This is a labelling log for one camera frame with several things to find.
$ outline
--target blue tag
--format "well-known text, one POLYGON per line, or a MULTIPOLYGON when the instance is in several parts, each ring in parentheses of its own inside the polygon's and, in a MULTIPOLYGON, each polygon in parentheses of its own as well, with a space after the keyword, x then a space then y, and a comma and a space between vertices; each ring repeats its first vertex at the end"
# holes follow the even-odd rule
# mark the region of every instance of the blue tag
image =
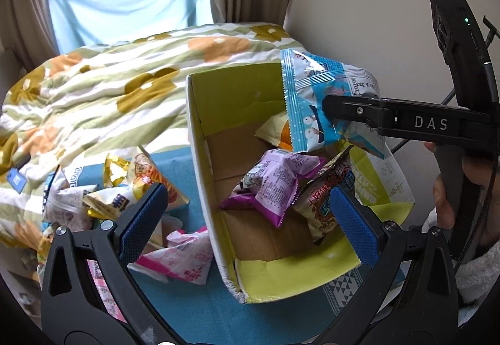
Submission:
POLYGON ((24 176, 14 168, 8 171, 7 181, 19 194, 21 194, 21 191, 23 191, 24 186, 26 185, 26 179, 24 178, 24 176))

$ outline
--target purple snack bag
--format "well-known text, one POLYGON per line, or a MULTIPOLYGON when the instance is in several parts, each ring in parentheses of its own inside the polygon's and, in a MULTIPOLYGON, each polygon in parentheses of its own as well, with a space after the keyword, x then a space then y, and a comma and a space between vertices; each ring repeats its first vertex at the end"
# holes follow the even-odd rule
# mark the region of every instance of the purple snack bag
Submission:
POLYGON ((231 195, 222 209, 255 208, 275 227, 295 198, 299 178, 311 178, 326 163, 325 158, 292 153, 284 149, 268 150, 231 195))

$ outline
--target floral bedspread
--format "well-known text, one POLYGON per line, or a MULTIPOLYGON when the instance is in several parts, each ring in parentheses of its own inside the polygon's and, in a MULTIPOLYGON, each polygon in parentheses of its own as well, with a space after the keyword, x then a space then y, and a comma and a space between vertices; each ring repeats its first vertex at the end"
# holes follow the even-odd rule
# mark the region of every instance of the floral bedspread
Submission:
POLYGON ((134 42, 82 47, 45 62, 8 92, 0 117, 0 242, 44 256, 42 194, 58 165, 103 163, 189 145, 184 85, 188 74, 279 61, 301 47, 279 26, 219 24, 165 32, 134 42), (18 194, 8 170, 26 153, 18 194))

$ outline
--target screw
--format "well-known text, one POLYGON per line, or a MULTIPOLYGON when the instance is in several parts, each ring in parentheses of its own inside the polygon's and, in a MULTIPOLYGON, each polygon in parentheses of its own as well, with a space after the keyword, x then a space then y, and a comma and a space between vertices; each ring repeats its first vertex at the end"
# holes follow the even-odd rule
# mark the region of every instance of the screw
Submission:
POLYGON ((113 225, 114 225, 114 222, 111 221, 110 219, 107 219, 106 221, 104 221, 102 224, 101 224, 101 229, 107 231, 111 228, 113 228, 113 225))
POLYGON ((56 229, 56 235, 64 235, 67 230, 68 230, 68 227, 61 225, 59 228, 56 229))
POLYGON ((432 232, 432 235, 439 237, 439 235, 441 235, 441 228, 432 227, 431 232, 432 232))
POLYGON ((394 232, 396 229, 398 229, 398 225, 394 221, 386 221, 385 223, 383 223, 383 227, 389 232, 394 232))

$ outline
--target person's hand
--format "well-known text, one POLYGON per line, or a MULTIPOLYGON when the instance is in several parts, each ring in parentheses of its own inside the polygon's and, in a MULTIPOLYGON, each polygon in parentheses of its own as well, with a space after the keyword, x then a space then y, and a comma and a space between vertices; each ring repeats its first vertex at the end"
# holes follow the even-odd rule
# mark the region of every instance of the person's hand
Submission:
MULTIPOLYGON (((428 150, 434 152, 436 144, 424 142, 428 150)), ((492 176, 493 164, 486 159, 463 158, 463 173, 476 185, 488 188, 489 179, 492 176)), ((434 202, 436 203, 437 226, 444 229, 453 228, 455 214, 452 206, 446 199, 446 189, 443 179, 439 175, 432 189, 434 202)), ((489 204, 486 226, 481 235, 480 245, 483 247, 494 244, 500 239, 500 176, 497 175, 492 192, 492 200, 489 204)))

